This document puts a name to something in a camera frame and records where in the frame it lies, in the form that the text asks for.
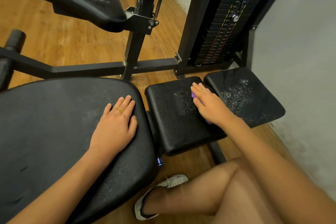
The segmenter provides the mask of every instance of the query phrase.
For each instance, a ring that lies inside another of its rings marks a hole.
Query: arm
[[[133,116],[128,126],[135,105],[130,100],[131,96],[120,98],[112,110],[111,104],[105,107],[92,135],[89,150],[8,224],[61,224],[67,221],[87,190],[134,137],[137,119]]]
[[[202,84],[193,83],[191,90],[197,96],[194,103],[200,114],[232,139],[283,220],[293,224],[336,223],[336,203],[325,192],[258,138],[218,96]]]

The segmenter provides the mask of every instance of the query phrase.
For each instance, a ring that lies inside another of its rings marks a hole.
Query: leg
[[[145,214],[200,213],[214,223],[281,223],[246,162],[235,159],[171,189],[148,196]]]

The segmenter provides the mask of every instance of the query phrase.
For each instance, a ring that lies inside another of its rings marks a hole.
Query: purple cloth
[[[194,99],[195,97],[196,97],[196,95],[193,93],[193,92],[191,92],[191,97]]]

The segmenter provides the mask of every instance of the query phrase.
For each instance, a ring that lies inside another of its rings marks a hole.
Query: shoe
[[[134,216],[138,219],[138,220],[149,220],[151,218],[154,218],[156,216],[158,216],[158,214],[153,214],[153,215],[146,215],[142,212],[142,207],[144,205],[144,202],[146,200],[146,198],[148,197],[148,195],[150,194],[150,192],[152,192],[153,189],[157,188],[157,187],[165,187],[165,188],[172,188],[175,187],[177,185],[180,185],[182,183],[185,183],[186,181],[188,181],[187,176],[185,175],[174,175],[168,179],[166,179],[165,181],[159,183],[158,185],[150,188],[145,195],[143,195],[141,198],[139,198],[133,207],[133,214]]]

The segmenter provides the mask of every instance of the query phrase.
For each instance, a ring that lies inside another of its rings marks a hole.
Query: person
[[[175,175],[151,188],[134,205],[137,219],[158,214],[214,215],[219,223],[336,223],[336,203],[291,162],[258,138],[244,121],[202,84],[193,83],[200,114],[222,128],[243,157],[213,167],[191,181]],[[86,191],[133,138],[135,102],[108,104],[89,150],[55,184],[9,224],[65,223]]]

